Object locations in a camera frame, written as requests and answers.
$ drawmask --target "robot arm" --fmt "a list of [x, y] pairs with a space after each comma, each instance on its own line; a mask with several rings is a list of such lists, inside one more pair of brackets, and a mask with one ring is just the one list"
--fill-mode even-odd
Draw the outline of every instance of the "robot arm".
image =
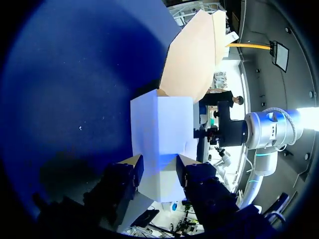
[[210, 144], [219, 143], [221, 147], [245, 144], [247, 149], [256, 150], [254, 168], [239, 204], [243, 208], [256, 198], [263, 177], [276, 171], [279, 149], [287, 144], [293, 145], [301, 137], [304, 129], [301, 115], [297, 110], [269, 108], [248, 113], [244, 120], [231, 120], [226, 102], [218, 102], [218, 112], [214, 115], [219, 117], [219, 129], [208, 129]]

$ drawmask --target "bright light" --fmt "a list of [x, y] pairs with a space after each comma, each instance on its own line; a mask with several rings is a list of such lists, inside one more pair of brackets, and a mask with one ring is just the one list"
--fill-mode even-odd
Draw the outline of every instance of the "bright light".
[[299, 108], [297, 111], [300, 113], [301, 121], [304, 128], [319, 131], [319, 108]]

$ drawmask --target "cable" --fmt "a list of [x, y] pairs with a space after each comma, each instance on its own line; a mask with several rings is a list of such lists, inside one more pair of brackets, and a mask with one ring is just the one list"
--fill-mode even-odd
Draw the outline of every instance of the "cable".
[[293, 119], [290, 117], [290, 115], [285, 110], [283, 110], [281, 108], [272, 107], [272, 108], [265, 109], [263, 112], [270, 112], [270, 111], [278, 111], [278, 112], [282, 113], [284, 116], [286, 116], [286, 118], [288, 119], [289, 123], [291, 124], [291, 127], [293, 128], [293, 132], [294, 132], [294, 139], [293, 139], [293, 141], [291, 141], [288, 144], [294, 145], [297, 141], [297, 131], [296, 131], [296, 126], [295, 126]]
[[230, 43], [227, 46], [229, 46], [229, 47], [250, 47], [250, 48], [270, 50], [270, 46], [262, 46], [262, 45], [257, 45], [257, 44], [248, 44], [248, 43]]
[[147, 236], [143, 232], [141, 232], [141, 233], [143, 234], [143, 236], [145, 236], [147, 238]]
[[278, 147], [276, 147], [276, 146], [274, 146], [274, 148], [275, 148], [278, 152], [282, 152], [282, 151], [284, 151], [284, 150], [287, 148], [287, 145], [285, 144], [283, 149], [280, 149], [281, 147], [278, 148]]
[[248, 170], [246, 173], [251, 172], [251, 171], [253, 170], [253, 168], [254, 168], [253, 163], [247, 158], [247, 156], [246, 156], [245, 153], [244, 153], [244, 157], [245, 157], [245, 159], [247, 160], [247, 162], [248, 162], [248, 163], [250, 164], [250, 166], [251, 166], [251, 169]]
[[167, 233], [172, 234], [172, 235], [175, 235], [175, 234], [176, 234], [176, 233], [174, 233], [174, 232], [170, 232], [170, 231], [168, 231], [168, 230], [165, 230], [165, 229], [163, 229], [163, 228], [160, 228], [160, 227], [158, 227], [158, 226], [155, 226], [154, 223], [152, 223], [152, 222], [150, 222], [149, 225], [150, 225], [151, 227], [154, 227], [154, 228], [157, 229], [157, 230], [160, 230], [162, 233], [166, 234], [168, 237], [171, 237], [171, 236], [168, 235]]
[[276, 211], [273, 211], [273, 212], [267, 214], [268, 220], [271, 218], [272, 215], [276, 216], [281, 221], [282, 224], [284, 224], [286, 222], [285, 217], [281, 213], [278, 213]]
[[139, 232], [143, 233], [144, 235], [146, 234], [146, 235], [149, 235], [150, 237], [154, 237], [154, 235], [152, 235], [152, 234], [150, 234], [148, 232], [145, 232], [145, 231], [139, 229], [138, 227], [132, 227], [132, 229], [134, 229], [136, 231], [139, 231]]

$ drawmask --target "blue surface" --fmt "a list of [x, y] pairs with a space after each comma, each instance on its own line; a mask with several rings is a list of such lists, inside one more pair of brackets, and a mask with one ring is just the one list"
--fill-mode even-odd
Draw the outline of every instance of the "blue surface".
[[31, 194], [76, 201], [109, 162], [132, 156], [130, 99], [159, 79], [179, 27], [161, 0], [48, 0], [8, 56], [1, 86], [7, 175]]

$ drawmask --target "wire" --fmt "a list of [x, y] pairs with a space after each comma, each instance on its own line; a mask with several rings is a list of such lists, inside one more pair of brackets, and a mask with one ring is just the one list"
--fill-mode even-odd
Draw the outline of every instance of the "wire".
[[248, 172], [251, 172], [252, 170], [253, 170], [253, 168], [254, 168], [254, 166], [253, 166], [253, 163], [247, 158], [247, 156], [246, 156], [246, 154], [244, 153], [244, 156], [245, 156], [245, 159], [247, 160], [247, 162], [250, 164], [250, 166], [251, 166], [251, 169], [250, 170], [247, 170], [247, 172], [246, 173], [248, 173]]
[[165, 229], [163, 229], [163, 228], [160, 228], [160, 227], [154, 225], [154, 223], [152, 223], [152, 222], [150, 222], [149, 225], [152, 226], [152, 227], [154, 227], [154, 228], [157, 229], [157, 230], [160, 230], [162, 233], [166, 234], [166, 235], [167, 235], [168, 237], [170, 237], [170, 238], [171, 238], [171, 236], [168, 235], [167, 233], [170, 233], [170, 234], [172, 234], [172, 235], [175, 235], [174, 232], [170, 232], [170, 231], [167, 231], [167, 230], [165, 230]]
[[227, 46], [229, 46], [229, 47], [250, 47], [250, 48], [270, 50], [270, 46], [262, 46], [262, 45], [257, 45], [257, 44], [248, 44], [248, 43], [230, 43]]
[[294, 145], [297, 141], [297, 130], [296, 130], [295, 123], [294, 123], [293, 119], [291, 118], [291, 116], [285, 110], [283, 110], [281, 108], [276, 108], [276, 107], [265, 109], [263, 112], [270, 112], [270, 111], [278, 111], [278, 112], [282, 113], [284, 116], [286, 116], [286, 118], [288, 119], [289, 123], [291, 124], [291, 127], [293, 128], [293, 132], [294, 132], [294, 139], [292, 142], [290, 142], [288, 144]]
[[143, 234], [143, 236], [145, 236], [145, 237], [147, 238], [147, 236], [146, 236], [143, 232], [140, 232], [140, 233], [142, 233], [142, 234]]
[[285, 217], [281, 213], [273, 211], [273, 212], [267, 214], [268, 219], [270, 219], [272, 215], [276, 216], [281, 221], [282, 224], [284, 224], [286, 222]]

